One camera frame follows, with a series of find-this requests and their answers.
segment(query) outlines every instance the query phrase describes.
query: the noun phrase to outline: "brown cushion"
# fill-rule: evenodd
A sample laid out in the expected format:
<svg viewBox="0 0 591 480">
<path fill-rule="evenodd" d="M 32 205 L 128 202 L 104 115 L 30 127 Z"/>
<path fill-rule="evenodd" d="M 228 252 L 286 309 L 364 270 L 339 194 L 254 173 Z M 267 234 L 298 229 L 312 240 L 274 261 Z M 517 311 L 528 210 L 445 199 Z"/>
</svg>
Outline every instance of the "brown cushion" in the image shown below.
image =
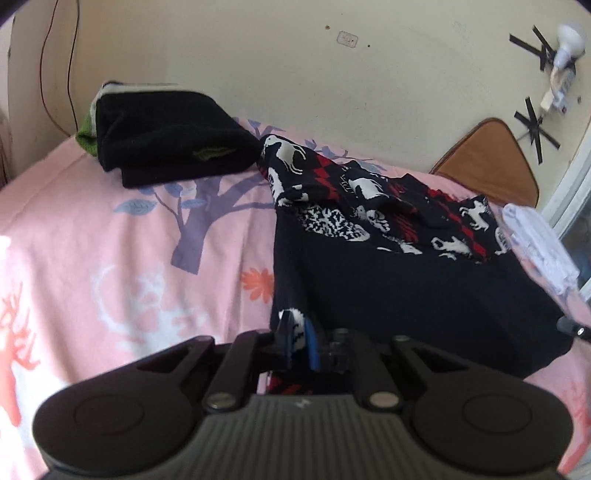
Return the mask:
<svg viewBox="0 0 591 480">
<path fill-rule="evenodd" d="M 503 120 L 487 118 L 433 167 L 446 177 L 499 205 L 535 207 L 540 190 L 530 165 Z"/>
</svg>

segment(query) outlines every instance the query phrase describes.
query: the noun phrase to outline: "wall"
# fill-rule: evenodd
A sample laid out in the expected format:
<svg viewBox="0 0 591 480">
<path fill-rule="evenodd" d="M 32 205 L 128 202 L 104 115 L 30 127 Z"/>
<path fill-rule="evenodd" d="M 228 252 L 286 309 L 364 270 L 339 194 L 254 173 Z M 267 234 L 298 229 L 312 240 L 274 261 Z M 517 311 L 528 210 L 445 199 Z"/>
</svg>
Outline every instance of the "wall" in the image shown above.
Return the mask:
<svg viewBox="0 0 591 480">
<path fill-rule="evenodd" d="M 12 34 L 9 101 L 20 169 L 60 139 L 43 118 L 34 79 L 31 52 L 44 28 L 28 27 L 42 24 L 47 3 L 31 0 Z M 70 129 L 64 75 L 73 6 L 63 0 L 46 71 L 51 108 Z M 525 131 L 513 114 L 525 112 L 526 96 L 540 101 L 548 75 L 509 43 L 509 33 L 539 46 L 535 24 L 554 43 L 557 24 L 570 19 L 591 36 L 591 15 L 574 0 L 82 0 L 74 101 L 83 116 L 106 80 L 179 83 L 212 95 L 232 115 L 428 171 L 483 118 L 502 118 L 516 136 Z M 356 48 L 336 42 L 340 30 L 359 37 Z M 538 166 L 535 149 L 521 143 L 540 206 L 589 122 L 591 54 L 577 72 L 572 96 L 581 104 L 544 122 L 560 151 L 543 140 Z"/>
</svg>

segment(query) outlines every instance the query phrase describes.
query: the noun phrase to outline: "bed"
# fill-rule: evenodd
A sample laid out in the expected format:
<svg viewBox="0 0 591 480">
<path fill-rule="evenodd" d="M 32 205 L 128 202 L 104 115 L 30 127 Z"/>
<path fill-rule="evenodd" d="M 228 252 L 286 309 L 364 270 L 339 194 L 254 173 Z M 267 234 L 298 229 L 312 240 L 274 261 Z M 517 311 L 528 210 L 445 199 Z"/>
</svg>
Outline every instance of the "bed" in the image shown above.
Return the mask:
<svg viewBox="0 0 591 480">
<path fill-rule="evenodd" d="M 364 160 L 314 138 L 250 120 L 335 161 L 375 173 L 409 171 Z M 413 173 L 459 198 L 450 180 Z M 495 213 L 502 226 L 499 209 Z M 31 435 L 37 407 L 57 390 L 205 334 L 217 342 L 268 326 L 275 212 L 258 170 L 140 190 L 121 186 L 69 139 L 0 192 L 0 478 L 33 480 L 45 466 Z M 526 272 L 545 279 L 513 245 Z M 556 297 L 578 322 L 591 311 L 578 293 Z M 571 351 L 528 381 L 569 408 L 574 435 L 560 469 L 589 444 L 591 346 Z"/>
</svg>

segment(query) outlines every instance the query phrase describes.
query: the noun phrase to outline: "light bulb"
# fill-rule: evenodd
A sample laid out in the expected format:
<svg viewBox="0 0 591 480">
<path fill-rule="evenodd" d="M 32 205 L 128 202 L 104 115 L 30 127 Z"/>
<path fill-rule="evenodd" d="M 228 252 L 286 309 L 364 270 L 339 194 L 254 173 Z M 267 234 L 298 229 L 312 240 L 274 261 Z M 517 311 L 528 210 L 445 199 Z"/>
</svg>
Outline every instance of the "light bulb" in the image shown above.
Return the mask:
<svg viewBox="0 0 591 480">
<path fill-rule="evenodd" d="M 580 57 L 585 51 L 587 34 L 580 25 L 575 23 L 558 26 L 559 48 L 554 57 L 554 67 L 563 69 L 572 58 Z"/>
</svg>

